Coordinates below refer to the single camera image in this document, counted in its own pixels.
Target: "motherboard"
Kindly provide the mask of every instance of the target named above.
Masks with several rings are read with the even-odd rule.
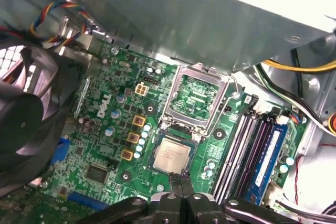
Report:
[[[239,196],[262,205],[270,182],[284,185],[306,129],[290,109],[259,101],[200,63],[172,65],[100,44],[101,71],[83,77],[69,115],[76,127],[62,136],[41,201],[92,211],[130,196],[150,201],[170,191],[169,173],[181,169],[189,170],[194,191],[219,204]],[[79,205],[67,211],[78,219],[91,213]],[[23,212],[29,218],[38,207]]]

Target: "blue ram stick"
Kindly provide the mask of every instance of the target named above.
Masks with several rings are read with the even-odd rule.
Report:
[[[275,124],[268,135],[265,147],[256,164],[255,173],[248,185],[245,199],[260,205],[267,189],[272,171],[282,149],[288,126]]]

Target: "yellow wire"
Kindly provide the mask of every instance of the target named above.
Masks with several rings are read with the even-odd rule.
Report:
[[[336,68],[336,60],[328,64],[315,67],[315,68],[297,68],[297,67],[287,66],[287,65],[283,65],[277,62],[273,62],[271,60],[265,60],[264,63],[274,68],[290,70],[290,71],[300,71],[300,72],[320,72],[320,71],[332,70]]]
[[[331,118],[334,116],[334,114],[333,115],[331,115],[330,117],[329,117],[329,119],[328,119],[328,128],[329,128],[329,130],[333,133],[333,134],[335,134],[336,135],[336,131],[332,128],[332,126],[331,126]]]

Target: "metal panel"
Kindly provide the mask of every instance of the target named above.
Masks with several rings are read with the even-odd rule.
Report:
[[[237,0],[76,1],[113,36],[225,72],[247,68],[325,34]]]

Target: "capacitor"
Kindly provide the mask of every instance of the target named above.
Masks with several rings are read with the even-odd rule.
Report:
[[[106,66],[106,67],[110,67],[110,66],[111,66],[111,62],[110,62],[108,59],[106,59],[106,58],[102,59],[102,60],[101,60],[101,63],[102,63],[104,66]]]
[[[284,165],[284,164],[279,165],[278,169],[279,169],[280,173],[286,173],[286,172],[288,172],[288,166]]]
[[[148,137],[148,132],[147,131],[141,132],[141,137],[142,138],[147,138]]]
[[[131,65],[128,62],[125,61],[119,61],[119,65],[123,68],[130,68]]]
[[[153,69],[152,68],[147,68],[146,71],[147,71],[147,73],[152,73]]]
[[[114,134],[114,128],[112,126],[107,127],[105,130],[105,136],[112,136]]]
[[[138,145],[135,147],[135,150],[136,150],[137,152],[142,152],[143,147],[142,147],[140,144],[138,144]]]
[[[295,163],[294,158],[292,158],[288,155],[282,156],[281,161],[284,162],[288,166],[292,166]]]
[[[141,154],[139,152],[134,152],[134,154],[133,154],[133,157],[135,159],[138,159],[140,156],[141,156]]]
[[[115,100],[117,101],[117,103],[124,103],[126,101],[126,95],[124,94],[118,94],[116,97],[115,97]]]
[[[149,123],[145,124],[144,127],[143,127],[144,131],[150,131],[151,128],[152,128],[152,126]]]
[[[96,124],[96,121],[93,120],[93,119],[91,119],[91,120],[89,120],[89,121],[86,121],[86,122],[84,123],[84,126],[85,126],[85,127],[93,127],[95,124]]]
[[[208,170],[205,172],[205,175],[210,178],[214,173],[212,172],[212,170]]]
[[[212,170],[212,169],[214,169],[215,167],[216,167],[216,165],[215,165],[215,163],[214,163],[214,161],[212,160],[212,159],[208,159],[207,161],[206,161],[206,165]]]
[[[83,133],[84,133],[84,134],[89,134],[90,132],[93,131],[93,128],[91,128],[91,127],[89,127],[89,128],[84,127],[82,130],[83,130]]]
[[[113,119],[117,119],[118,117],[120,117],[121,116],[121,111],[120,110],[113,110],[112,112],[111,112],[111,117],[113,118]]]
[[[156,73],[156,74],[161,74],[161,73],[162,73],[162,70],[161,70],[160,68],[157,68],[157,69],[155,70],[155,73]]]
[[[208,170],[211,170],[210,167],[208,167],[208,166],[205,166],[204,169],[203,169],[204,172],[207,172]]]
[[[144,138],[139,139],[138,144],[145,145],[146,140]]]
[[[90,120],[90,117],[88,115],[85,115],[85,116],[78,119],[78,123],[79,124],[84,124],[85,122],[87,122],[89,120]]]

